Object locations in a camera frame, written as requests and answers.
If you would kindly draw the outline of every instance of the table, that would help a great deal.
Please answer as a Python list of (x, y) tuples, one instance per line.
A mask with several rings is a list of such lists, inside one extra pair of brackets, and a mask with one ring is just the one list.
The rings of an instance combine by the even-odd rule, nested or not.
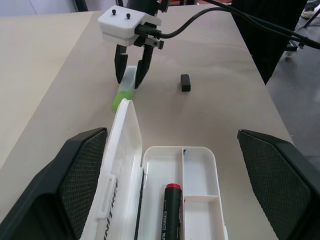
[[(180, 27), (202, 6), (170, 7), (160, 29)], [(115, 45), (104, 42), (102, 12), (0, 19), (0, 221), (33, 176), (64, 142), (97, 127), (111, 129)], [(128, 64), (142, 49), (129, 47)], [(191, 92), (179, 89), (189, 74)], [(230, 240), (277, 239), (250, 185), (238, 129), (290, 136), (226, 12), (211, 12), (153, 52), (133, 99), (143, 139), (151, 146), (204, 146), (216, 157)]]

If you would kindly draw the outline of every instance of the floor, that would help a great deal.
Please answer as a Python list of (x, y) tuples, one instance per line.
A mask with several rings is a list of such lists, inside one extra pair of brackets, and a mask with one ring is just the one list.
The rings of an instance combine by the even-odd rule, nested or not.
[[(300, 25), (305, 22), (300, 18)], [(320, 26), (298, 32), (320, 42)], [(320, 50), (305, 46), (292, 58), (282, 56), (266, 86), (297, 149), (320, 156)]]

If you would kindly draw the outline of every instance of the cable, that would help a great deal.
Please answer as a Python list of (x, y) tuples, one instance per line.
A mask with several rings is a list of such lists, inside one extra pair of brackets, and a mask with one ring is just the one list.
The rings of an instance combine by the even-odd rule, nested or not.
[(231, 6), (225, 5), (220, 2), (216, 2), (214, 0), (204, 0), (204, 1), (208, 2), (210, 4), (217, 5), (219, 7), (211, 7), (211, 8), (207, 8), (207, 9), (204, 9), (204, 10), (198, 12), (197, 14), (192, 16), (185, 24), (183, 24), (179, 29), (177, 29), (176, 31), (174, 31), (172, 33), (165, 34), (165, 33), (161, 33), (160, 31), (157, 31), (154, 34), (150, 34), (150, 35), (152, 35), (156, 38), (159, 38), (159, 39), (170, 39), (170, 38), (177, 36), (182, 31), (184, 31), (193, 21), (195, 21), (197, 18), (199, 18), (203, 14), (208, 13), (208, 12), (212, 12), (212, 11), (222, 11), (222, 12), (231, 13), (233, 15), (237, 15), (261, 30), (269, 31), (269, 32), (272, 32), (272, 33), (277, 34), (279, 36), (282, 36), (284, 38), (287, 38), (289, 40), (296, 41), (298, 43), (301, 43), (302, 46), (307, 45), (307, 46), (310, 46), (315, 49), (320, 49), (319, 42), (313, 41), (313, 40), (309, 39), (308, 37), (300, 35), (300, 34), (294, 32), (294, 31), (291, 31), (287, 28), (281, 27), (281, 26), (273, 24), (271, 22), (268, 22), (268, 21), (262, 20), (260, 18), (251, 16), (249, 14), (243, 13), (243, 12), (241, 12)]
[(262, 29), (262, 30), (265, 30), (265, 31), (270, 31), (270, 32), (273, 32), (277, 35), (280, 35), (282, 37), (285, 37), (285, 38), (289, 38), (290, 40), (294, 40), (294, 41), (297, 41), (299, 42), (300, 39), (297, 38), (297, 37), (291, 37), (291, 36), (288, 36), (287, 34), (283, 34), (281, 32), (278, 32), (276, 30), (273, 30), (271, 28), (268, 28), (268, 27), (265, 27), (259, 23), (257, 23), (256, 21), (252, 20), (249, 16), (246, 16), (244, 14), (239, 14), (238, 12), (232, 12), (232, 11), (229, 11), (228, 9), (224, 9), (222, 7), (211, 7), (211, 8), (207, 8), (207, 9), (204, 9), (200, 12), (198, 12), (196, 15), (192, 16), (185, 24), (183, 24), (178, 30), (172, 32), (172, 33), (168, 33), (168, 34), (164, 34), (164, 33), (159, 33), (156, 37), (158, 38), (161, 38), (161, 39), (171, 39), (175, 36), (177, 36), (178, 34), (180, 34), (182, 31), (184, 31), (193, 21), (195, 21), (197, 18), (199, 18), (200, 16), (202, 16), (203, 14), (205, 13), (208, 13), (208, 12), (212, 12), (212, 11), (222, 11), (222, 12), (228, 12), (228, 13), (232, 13), (232, 14), (235, 14), (235, 15), (238, 15), (242, 18), (244, 18), (244, 20), (248, 21), (249, 23), (253, 24), (254, 26), (256, 26), (257, 28), (259, 29)]
[(289, 30), (289, 29), (287, 29), (287, 28), (284, 28), (284, 27), (282, 27), (282, 26), (279, 26), (279, 25), (273, 24), (273, 23), (271, 23), (271, 22), (262, 20), (262, 19), (260, 19), (260, 18), (255, 17), (255, 16), (251, 16), (251, 15), (246, 14), (246, 13), (244, 13), (244, 12), (242, 12), (242, 11), (236, 9), (236, 8), (233, 8), (232, 6), (225, 5), (225, 4), (223, 4), (223, 3), (221, 3), (221, 2), (217, 2), (217, 1), (215, 1), (215, 0), (204, 0), (204, 1), (207, 2), (207, 3), (213, 4), (213, 5), (219, 6), (219, 7), (221, 7), (221, 8), (234, 11), (234, 12), (239, 13), (239, 14), (247, 15), (248, 17), (256, 20), (257, 22), (266, 24), (266, 25), (271, 26), (271, 27), (273, 27), (273, 28), (276, 28), (276, 29), (278, 29), (279, 31), (282, 31), (282, 32), (284, 32), (284, 33), (286, 33), (286, 34), (288, 34), (288, 35), (296, 36), (297, 38), (302, 39), (302, 41), (297, 41), (297, 42), (299, 42), (299, 43), (302, 43), (302, 44), (304, 44), (304, 45), (310, 46), (310, 47), (315, 48), (315, 49), (320, 49), (320, 43), (319, 43), (319, 42), (313, 41), (313, 40), (309, 39), (308, 37), (303, 36), (303, 35), (300, 35), (300, 34), (294, 32), (294, 31), (291, 31), (291, 30)]

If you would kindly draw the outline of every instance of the black eraser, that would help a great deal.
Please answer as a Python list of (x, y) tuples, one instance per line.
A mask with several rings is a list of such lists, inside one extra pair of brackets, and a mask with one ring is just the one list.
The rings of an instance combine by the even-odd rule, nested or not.
[(182, 92), (191, 91), (190, 77), (188, 74), (181, 74), (181, 90)]

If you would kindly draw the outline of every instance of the open plastic case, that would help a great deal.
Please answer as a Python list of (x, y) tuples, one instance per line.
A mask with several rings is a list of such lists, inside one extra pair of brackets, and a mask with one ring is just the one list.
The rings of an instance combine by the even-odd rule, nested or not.
[(205, 147), (153, 146), (142, 160), (142, 146), (134, 104), (123, 99), (81, 239), (160, 240), (165, 188), (176, 183), (180, 239), (227, 240), (214, 154)]

